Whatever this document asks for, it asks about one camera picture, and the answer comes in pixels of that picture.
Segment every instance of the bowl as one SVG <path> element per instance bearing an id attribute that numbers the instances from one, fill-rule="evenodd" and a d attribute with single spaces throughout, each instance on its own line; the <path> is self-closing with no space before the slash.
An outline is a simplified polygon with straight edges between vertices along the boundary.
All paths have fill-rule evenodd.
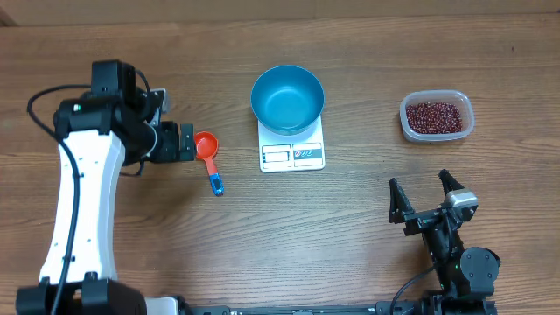
<path id="1" fill-rule="evenodd" d="M 457 106 L 463 129 L 460 132 L 446 134 L 421 134 L 409 125 L 406 108 L 424 102 L 447 102 Z M 408 94 L 401 102 L 401 125 L 404 137 L 413 143 L 434 143 L 458 140 L 468 136 L 474 130 L 473 105 L 465 94 L 455 90 L 428 90 Z"/>
<path id="2" fill-rule="evenodd" d="M 256 80 L 251 108 L 259 122 L 279 135 L 296 135 L 312 125 L 325 106 L 319 79 L 301 66 L 275 66 Z"/>

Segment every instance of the red beans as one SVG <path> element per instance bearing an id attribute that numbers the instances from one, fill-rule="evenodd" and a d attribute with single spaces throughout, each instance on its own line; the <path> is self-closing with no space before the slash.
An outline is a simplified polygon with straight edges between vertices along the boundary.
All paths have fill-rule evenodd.
<path id="1" fill-rule="evenodd" d="M 410 127 L 421 134 L 448 134 L 463 130 L 457 106 L 445 102 L 425 102 L 406 108 Z"/>

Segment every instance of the white scale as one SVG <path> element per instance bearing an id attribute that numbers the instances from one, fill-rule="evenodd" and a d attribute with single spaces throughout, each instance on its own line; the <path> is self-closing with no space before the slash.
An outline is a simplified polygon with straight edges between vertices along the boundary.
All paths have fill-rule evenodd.
<path id="1" fill-rule="evenodd" d="M 258 122 L 259 161 L 263 172 L 322 170 L 325 167 L 323 125 L 319 117 L 293 136 L 278 135 Z"/>

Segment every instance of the digital scale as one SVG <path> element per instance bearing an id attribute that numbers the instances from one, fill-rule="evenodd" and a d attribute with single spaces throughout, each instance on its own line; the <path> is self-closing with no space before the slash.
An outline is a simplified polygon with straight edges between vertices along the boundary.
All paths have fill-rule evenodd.
<path id="1" fill-rule="evenodd" d="M 262 172 L 321 170 L 325 143 L 321 116 L 308 129 L 293 136 L 278 135 L 258 122 L 259 161 Z"/>

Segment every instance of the red spoon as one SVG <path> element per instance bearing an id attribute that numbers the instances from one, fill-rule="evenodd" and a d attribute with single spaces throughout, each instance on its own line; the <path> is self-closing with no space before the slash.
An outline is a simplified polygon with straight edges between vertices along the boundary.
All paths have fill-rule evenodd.
<path id="1" fill-rule="evenodd" d="M 194 135 L 194 142 L 196 143 L 196 157 L 206 163 L 213 193 L 221 196 L 224 194 L 224 185 L 214 163 L 214 157 L 218 153 L 218 139 L 208 131 L 201 131 Z"/>

